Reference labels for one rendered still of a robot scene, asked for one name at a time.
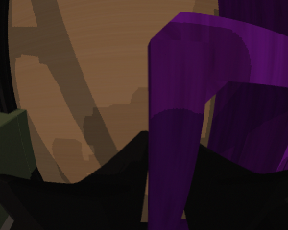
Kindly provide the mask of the purple wooden maze board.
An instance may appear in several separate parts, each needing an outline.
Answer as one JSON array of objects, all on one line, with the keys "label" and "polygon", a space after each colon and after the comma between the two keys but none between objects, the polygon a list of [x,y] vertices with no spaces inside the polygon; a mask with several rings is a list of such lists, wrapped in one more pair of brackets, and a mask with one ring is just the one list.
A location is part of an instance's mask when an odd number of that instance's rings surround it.
[{"label": "purple wooden maze board", "polygon": [[254,173],[288,170],[288,0],[218,6],[181,11],[148,45],[150,230],[189,230],[181,217],[215,94],[207,147]]}]

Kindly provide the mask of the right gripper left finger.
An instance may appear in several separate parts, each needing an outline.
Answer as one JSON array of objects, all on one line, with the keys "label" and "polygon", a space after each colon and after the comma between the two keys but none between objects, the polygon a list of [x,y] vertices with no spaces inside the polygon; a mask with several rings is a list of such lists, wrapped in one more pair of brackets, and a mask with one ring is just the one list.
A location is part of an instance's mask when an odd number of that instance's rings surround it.
[{"label": "right gripper left finger", "polygon": [[76,183],[0,174],[0,204],[44,230],[139,230],[148,176],[148,131]]}]

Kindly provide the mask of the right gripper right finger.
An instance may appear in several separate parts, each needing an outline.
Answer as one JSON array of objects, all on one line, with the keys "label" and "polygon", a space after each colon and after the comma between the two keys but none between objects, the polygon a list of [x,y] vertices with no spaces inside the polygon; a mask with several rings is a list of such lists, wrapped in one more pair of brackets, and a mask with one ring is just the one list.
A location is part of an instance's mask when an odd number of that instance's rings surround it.
[{"label": "right gripper right finger", "polygon": [[251,172],[200,144],[184,207],[189,230],[253,230],[288,202],[288,170]]}]

